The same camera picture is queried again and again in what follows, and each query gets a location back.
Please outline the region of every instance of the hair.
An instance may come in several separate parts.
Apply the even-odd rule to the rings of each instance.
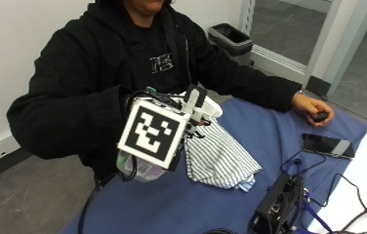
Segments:
[[[95,0],[97,3],[102,4],[102,5],[110,5],[113,3],[121,2],[122,0]],[[165,1],[165,5],[170,5],[173,4],[175,1],[173,0],[166,0]]]

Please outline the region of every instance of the trash can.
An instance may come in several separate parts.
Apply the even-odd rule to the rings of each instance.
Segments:
[[[209,39],[229,53],[241,65],[250,65],[252,41],[235,27],[227,23],[210,27]]]

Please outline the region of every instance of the black hoodie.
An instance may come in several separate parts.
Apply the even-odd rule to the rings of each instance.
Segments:
[[[159,13],[183,92],[201,83],[264,107],[288,111],[300,84],[241,66],[209,43],[203,29],[171,6]],[[41,158],[78,155],[95,175],[117,170],[125,96],[145,90],[151,74],[141,34],[123,8],[90,4],[58,30],[35,61],[29,93],[9,110],[22,148]]]

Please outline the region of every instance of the blue and white striped fabric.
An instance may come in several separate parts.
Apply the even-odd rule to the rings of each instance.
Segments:
[[[217,119],[211,126],[199,126],[198,131],[206,137],[186,141],[187,176],[217,187],[241,188],[248,192],[262,166]]]

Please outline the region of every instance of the door frame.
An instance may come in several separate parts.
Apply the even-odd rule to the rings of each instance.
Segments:
[[[243,0],[241,29],[247,35],[254,6],[255,0]],[[308,91],[326,98],[338,88],[366,32],[367,0],[334,0],[307,65],[259,45],[252,47],[251,59],[259,68],[299,82]]]

